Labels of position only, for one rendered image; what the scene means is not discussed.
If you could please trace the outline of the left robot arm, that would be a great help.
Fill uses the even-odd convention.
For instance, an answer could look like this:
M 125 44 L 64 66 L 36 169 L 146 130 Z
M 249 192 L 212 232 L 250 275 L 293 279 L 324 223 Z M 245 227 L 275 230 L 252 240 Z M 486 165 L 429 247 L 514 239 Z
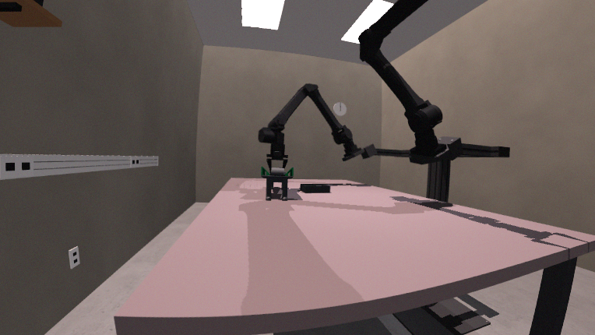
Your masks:
M 416 139 L 416 146 L 410 149 L 410 153 L 434 157 L 447 149 L 446 144 L 437 144 L 438 140 L 433 129 L 442 122 L 442 111 L 428 100 L 424 101 L 420 98 L 380 50 L 383 39 L 391 33 L 391 30 L 426 1 L 428 0 L 398 0 L 375 23 L 361 32 L 358 41 L 360 60 L 366 61 L 380 75 L 406 110 L 404 115 L 408 119 L 410 129 L 415 132 Z

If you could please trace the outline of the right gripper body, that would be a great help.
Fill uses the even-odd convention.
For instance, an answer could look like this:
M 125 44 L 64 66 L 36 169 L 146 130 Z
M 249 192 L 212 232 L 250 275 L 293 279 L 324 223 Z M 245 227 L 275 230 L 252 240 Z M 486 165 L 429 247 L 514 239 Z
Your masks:
M 275 157 L 275 156 L 273 156 L 273 154 L 267 154 L 266 156 L 267 157 L 272 157 L 271 160 L 286 160 L 284 158 L 288 158 L 288 155 L 281 155 L 279 157 Z

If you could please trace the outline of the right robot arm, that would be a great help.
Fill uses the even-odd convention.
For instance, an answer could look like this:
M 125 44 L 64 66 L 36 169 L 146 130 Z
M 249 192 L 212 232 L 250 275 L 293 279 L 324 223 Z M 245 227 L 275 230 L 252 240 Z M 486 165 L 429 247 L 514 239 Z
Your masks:
M 328 122 L 329 126 L 332 129 L 333 139 L 336 144 L 340 145 L 343 144 L 345 148 L 346 155 L 344 157 L 350 156 L 358 151 L 356 144 L 354 145 L 352 132 L 344 125 L 342 126 L 334 116 L 334 114 L 329 109 L 326 102 L 323 100 L 322 96 L 319 93 L 318 86 L 315 84 L 306 83 L 301 89 L 298 90 L 290 101 L 287 103 L 279 115 L 275 116 L 275 118 L 268 124 L 268 128 L 263 127 L 259 130 L 259 142 L 260 143 L 271 143 L 271 151 L 270 154 L 273 154 L 275 157 L 279 157 L 284 155 L 285 151 L 285 144 L 284 144 L 284 134 L 281 133 L 285 128 L 285 124 L 287 123 L 288 118 L 293 114 L 299 104 L 309 96 L 317 108 L 322 113 L 325 120 Z M 312 93 L 311 93 L 311 92 Z M 277 127 L 277 128 L 274 128 Z M 340 131 L 342 129 L 342 131 Z M 276 132 L 278 131 L 278 132 Z M 340 131 L 340 132 L 339 132 Z M 337 133 L 336 133 L 337 132 Z M 352 140 L 352 141 L 351 141 Z M 348 143 L 349 142 L 349 143 Z M 345 144 L 344 144 L 345 143 Z M 282 150 L 281 150 L 282 149 Z M 356 150 L 356 151 L 355 151 Z M 351 153 L 353 151 L 353 153 Z

